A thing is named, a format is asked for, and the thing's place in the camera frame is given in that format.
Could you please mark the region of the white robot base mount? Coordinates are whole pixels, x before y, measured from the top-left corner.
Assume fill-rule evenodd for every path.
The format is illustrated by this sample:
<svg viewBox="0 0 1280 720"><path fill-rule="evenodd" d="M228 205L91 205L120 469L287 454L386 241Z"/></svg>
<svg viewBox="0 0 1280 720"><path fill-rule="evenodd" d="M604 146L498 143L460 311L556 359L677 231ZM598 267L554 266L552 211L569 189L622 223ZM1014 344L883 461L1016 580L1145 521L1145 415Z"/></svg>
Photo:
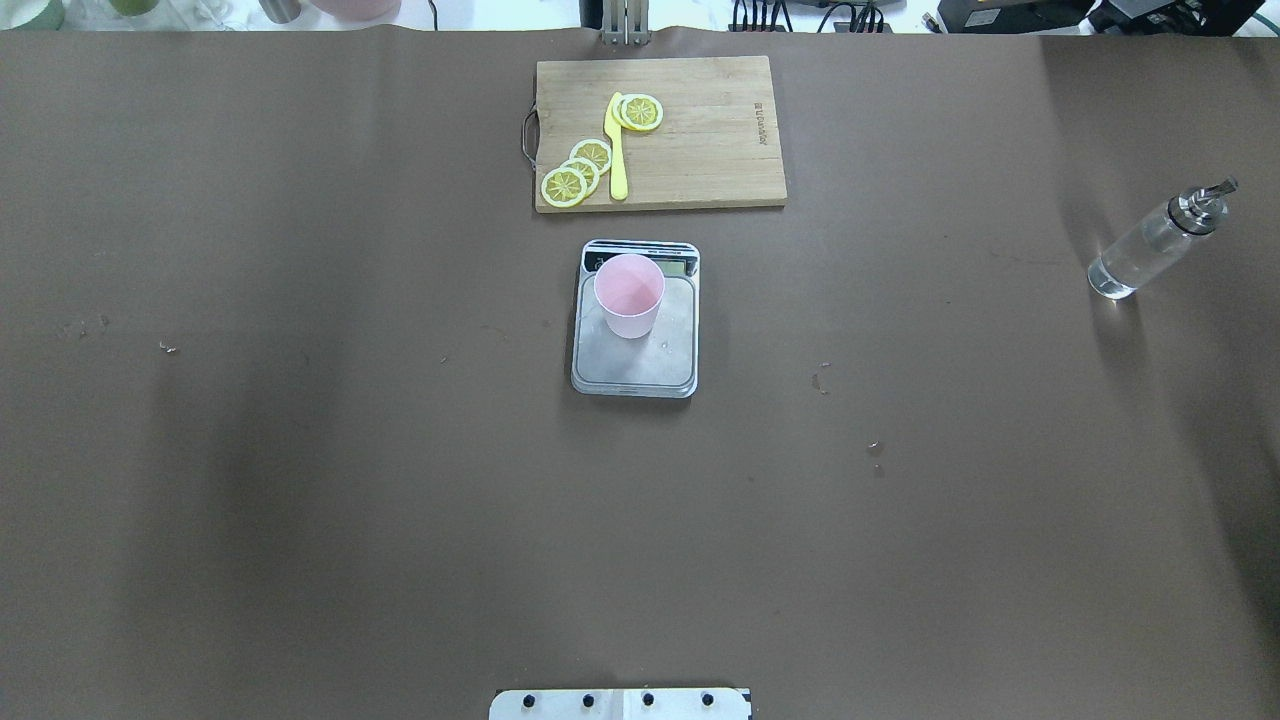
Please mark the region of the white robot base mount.
<svg viewBox="0 0 1280 720"><path fill-rule="evenodd" d="M489 719L753 719L749 689L658 687L511 689L490 702Z"/></svg>

